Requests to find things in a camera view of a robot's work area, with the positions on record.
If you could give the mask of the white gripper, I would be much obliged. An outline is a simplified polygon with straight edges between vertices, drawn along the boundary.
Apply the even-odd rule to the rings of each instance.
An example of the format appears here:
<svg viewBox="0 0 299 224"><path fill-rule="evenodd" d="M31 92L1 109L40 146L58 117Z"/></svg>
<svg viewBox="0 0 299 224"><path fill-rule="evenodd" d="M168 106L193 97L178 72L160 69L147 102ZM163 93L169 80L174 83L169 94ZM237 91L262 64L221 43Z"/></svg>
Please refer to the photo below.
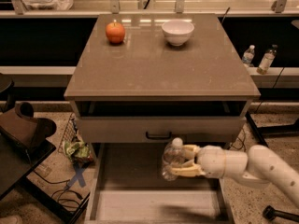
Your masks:
<svg viewBox="0 0 299 224"><path fill-rule="evenodd" d="M220 147L206 146L200 149L197 145L184 145L184 157L197 163L189 167L172 167L171 174L184 177L203 175L207 178L220 178L224 175L225 152Z"/></svg>

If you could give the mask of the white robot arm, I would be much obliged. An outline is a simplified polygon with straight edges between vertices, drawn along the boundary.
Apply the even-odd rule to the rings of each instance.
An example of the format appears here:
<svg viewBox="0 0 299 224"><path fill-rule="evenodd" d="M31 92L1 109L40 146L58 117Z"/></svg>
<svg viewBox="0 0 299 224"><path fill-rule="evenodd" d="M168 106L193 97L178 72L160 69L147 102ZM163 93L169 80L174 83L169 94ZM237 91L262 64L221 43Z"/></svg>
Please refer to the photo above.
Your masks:
<svg viewBox="0 0 299 224"><path fill-rule="evenodd" d="M240 152L221 147L184 145L183 154L187 161L172 164L172 175L227 177L255 189L264 189L272 183L299 207L299 173L268 147L255 145L248 152Z"/></svg>

